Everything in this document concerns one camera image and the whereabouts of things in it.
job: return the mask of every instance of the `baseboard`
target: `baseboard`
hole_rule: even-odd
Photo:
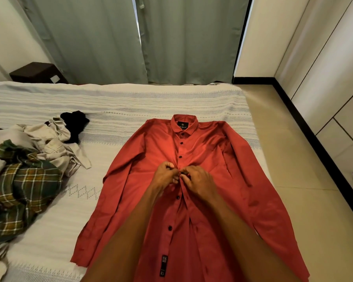
[[[274,77],[233,77],[232,84],[259,84],[259,85],[272,85]]]
[[[293,118],[297,122],[299,128],[305,135],[306,139],[309,141],[310,145],[314,149],[315,153],[319,157],[320,161],[325,166],[329,175],[333,179],[334,183],[337,185],[337,188],[343,195],[344,199],[347,201],[348,205],[353,211],[353,189],[345,179],[344,175],[341,173],[339,168],[336,166],[332,158],[329,156],[328,152],[322,146],[318,138],[312,132],[310,127],[307,125],[306,121],[303,119],[301,114],[298,112],[297,108],[294,106],[292,101],[289,99],[288,95],[285,93],[284,89],[278,83],[278,81],[274,77],[235,77],[233,79],[233,84],[237,84],[236,82],[241,82],[241,79],[245,79],[244,83],[238,84],[266,84],[273,85],[274,89],[277,91],[278,95],[288,108],[289,112],[292,114]]]

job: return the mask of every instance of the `beige tiled floor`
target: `beige tiled floor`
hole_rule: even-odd
[[[273,87],[239,87],[310,281],[353,282],[353,212]]]

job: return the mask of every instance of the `black neck label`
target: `black neck label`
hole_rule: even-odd
[[[167,266],[167,255],[162,256],[160,277],[165,277]]]
[[[186,123],[186,122],[179,121],[177,124],[182,130],[185,130],[186,128],[188,128],[188,123]]]

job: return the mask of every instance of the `bed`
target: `bed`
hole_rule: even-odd
[[[45,213],[10,245],[5,282],[77,282],[85,273],[69,260],[81,229],[93,212],[102,178],[128,138],[150,118],[196,115],[226,121],[250,144],[269,176],[244,93],[229,84],[156,86],[67,85],[0,82],[0,128],[39,124],[62,112],[80,110],[90,123],[80,134],[92,168],[64,182]]]

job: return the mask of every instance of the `gray-green curtain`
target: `gray-green curtain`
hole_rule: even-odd
[[[147,84],[132,0],[19,0],[73,84]]]
[[[154,83],[231,82],[249,0],[136,0]]]

